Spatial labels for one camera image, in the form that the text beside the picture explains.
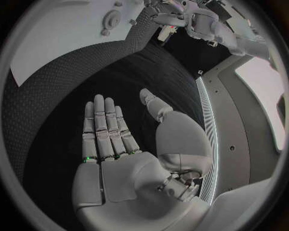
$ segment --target perforated surface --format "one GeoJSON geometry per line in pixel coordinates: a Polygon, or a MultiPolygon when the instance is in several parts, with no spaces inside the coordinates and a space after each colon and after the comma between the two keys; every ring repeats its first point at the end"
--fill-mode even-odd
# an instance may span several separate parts
{"type": "Polygon", "coordinates": [[[140,51],[158,25],[144,9],[125,41],[102,43],[63,55],[35,72],[20,88],[10,73],[2,106],[6,149],[19,180],[23,178],[28,150],[40,126],[81,82],[105,66],[140,51]]]}

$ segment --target robotic arm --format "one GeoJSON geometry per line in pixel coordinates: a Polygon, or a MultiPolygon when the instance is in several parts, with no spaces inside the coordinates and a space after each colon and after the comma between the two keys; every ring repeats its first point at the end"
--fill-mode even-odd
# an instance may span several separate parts
{"type": "Polygon", "coordinates": [[[128,231],[136,224],[138,230],[163,230],[200,201],[193,179],[207,174],[212,164],[205,132],[147,89],[141,90],[140,99],[160,122],[157,158],[140,150],[111,98],[96,95],[86,104],[83,163],[75,175],[72,199],[89,230],[128,231]]]}
{"type": "Polygon", "coordinates": [[[161,13],[156,4],[146,6],[157,8],[153,21],[160,25],[184,27],[190,37],[203,39],[211,44],[222,44],[234,55],[251,55],[269,60],[266,44],[239,36],[225,24],[219,22],[219,16],[211,10],[200,8],[191,0],[161,0],[159,5],[166,4],[170,13],[161,13]]]}

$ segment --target robotic hand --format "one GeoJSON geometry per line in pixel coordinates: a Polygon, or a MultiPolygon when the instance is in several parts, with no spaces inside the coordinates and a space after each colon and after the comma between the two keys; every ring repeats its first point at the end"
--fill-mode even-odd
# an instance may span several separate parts
{"type": "Polygon", "coordinates": [[[264,42],[248,39],[232,32],[219,22],[219,16],[213,11],[200,8],[192,0],[145,1],[147,7],[156,10],[153,21],[166,26],[184,27],[189,36],[208,41],[211,46],[218,43],[226,46],[234,55],[251,55],[269,60],[269,51],[264,42]],[[170,13],[162,13],[158,5],[165,4],[170,13]]]}
{"type": "Polygon", "coordinates": [[[73,184],[73,206],[89,230],[163,230],[192,206],[212,164],[203,129],[147,89],[140,99],[160,122],[158,158],[142,152],[121,108],[96,95],[85,107],[83,163],[73,184]]]}

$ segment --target white light strip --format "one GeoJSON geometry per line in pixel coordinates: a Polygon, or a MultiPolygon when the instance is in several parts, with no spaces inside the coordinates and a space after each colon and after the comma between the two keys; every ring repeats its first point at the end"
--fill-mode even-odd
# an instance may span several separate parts
{"type": "Polygon", "coordinates": [[[209,98],[209,95],[207,93],[207,90],[206,90],[206,87],[205,87],[205,84],[202,80],[202,78],[200,77],[199,78],[203,87],[204,87],[204,90],[205,90],[205,93],[206,93],[206,96],[208,98],[208,102],[209,102],[209,107],[210,107],[210,110],[212,112],[212,117],[213,117],[213,124],[214,124],[214,130],[215,130],[215,134],[216,134],[216,146],[217,146],[217,152],[216,152],[216,159],[217,159],[217,162],[216,162],[216,180],[214,181],[214,189],[213,189],[213,194],[212,194],[212,197],[211,197],[211,201],[210,201],[210,205],[212,204],[213,202],[213,199],[215,197],[215,192],[216,192],[216,186],[217,186],[217,179],[218,179],[218,170],[219,170],[219,141],[218,141],[218,134],[217,134],[217,128],[216,128],[216,123],[215,123],[215,115],[214,115],[214,112],[213,112],[213,109],[212,109],[212,106],[211,106],[211,103],[210,103],[210,98],[209,98]]]}

